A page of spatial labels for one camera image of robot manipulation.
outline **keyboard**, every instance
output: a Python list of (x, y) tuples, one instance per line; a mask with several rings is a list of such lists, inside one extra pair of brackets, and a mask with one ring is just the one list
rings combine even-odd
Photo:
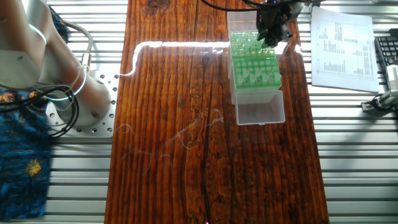
[(398, 56), (398, 38), (376, 37), (375, 46), (384, 70), (386, 70), (388, 65), (394, 64), (394, 56)]

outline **paper sheet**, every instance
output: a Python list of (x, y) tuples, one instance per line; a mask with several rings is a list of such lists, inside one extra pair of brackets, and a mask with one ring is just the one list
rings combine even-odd
[(311, 49), (312, 85), (379, 91), (371, 17), (314, 7)]

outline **wood grain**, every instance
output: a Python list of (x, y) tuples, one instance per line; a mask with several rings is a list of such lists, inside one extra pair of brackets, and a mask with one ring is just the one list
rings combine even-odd
[[(283, 124), (236, 125), (227, 49), (136, 52), (119, 83), (105, 223), (329, 223), (297, 22), (289, 27)], [(226, 42), (226, 13), (129, 1), (122, 73), (146, 41)]]

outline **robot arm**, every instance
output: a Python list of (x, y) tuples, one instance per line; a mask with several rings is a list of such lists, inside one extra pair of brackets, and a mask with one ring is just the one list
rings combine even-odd
[(291, 38), (292, 33), (286, 23), (296, 19), (304, 4), (320, 4), (324, 0), (266, 0), (262, 4), (273, 6), (264, 7), (257, 11), (256, 27), (259, 32), (258, 40), (264, 39), (263, 47), (276, 47), (280, 41)]
[[(0, 85), (28, 89), (38, 83), (68, 85), (80, 105), (77, 126), (99, 121), (110, 106), (103, 83), (92, 78), (58, 34), (45, 0), (0, 1)], [(70, 119), (70, 102), (61, 91), (47, 95)]]

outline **plastic lid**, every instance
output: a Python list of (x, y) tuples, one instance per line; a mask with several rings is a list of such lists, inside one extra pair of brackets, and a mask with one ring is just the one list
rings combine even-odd
[(237, 93), (235, 109), (238, 125), (285, 122), (284, 99), (280, 90), (263, 93)]

